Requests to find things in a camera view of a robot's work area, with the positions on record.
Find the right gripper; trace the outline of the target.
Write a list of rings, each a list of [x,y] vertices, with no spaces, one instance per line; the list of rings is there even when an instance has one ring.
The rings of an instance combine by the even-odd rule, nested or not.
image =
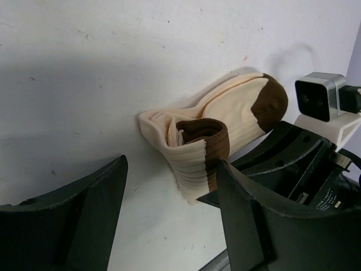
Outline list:
[[[322,211],[360,205],[360,181],[344,175],[360,157],[330,140],[282,121],[255,149],[233,161],[240,173],[299,204]]]

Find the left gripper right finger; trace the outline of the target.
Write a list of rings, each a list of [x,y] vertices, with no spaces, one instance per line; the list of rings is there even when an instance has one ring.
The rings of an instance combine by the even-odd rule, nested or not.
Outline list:
[[[217,163],[232,270],[359,270],[360,208],[321,211],[287,199]]]

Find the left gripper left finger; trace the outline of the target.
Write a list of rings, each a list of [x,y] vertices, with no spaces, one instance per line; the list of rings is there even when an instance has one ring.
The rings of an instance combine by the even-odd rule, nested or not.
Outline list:
[[[17,205],[1,206],[2,270],[107,270],[128,162]]]

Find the striped beige brown sock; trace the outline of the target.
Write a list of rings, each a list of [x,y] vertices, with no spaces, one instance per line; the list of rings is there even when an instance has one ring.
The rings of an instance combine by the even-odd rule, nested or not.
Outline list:
[[[264,136],[288,108],[283,86],[265,73],[233,77],[191,108],[148,110],[144,138],[170,164],[182,197],[195,204],[217,189],[216,163]]]

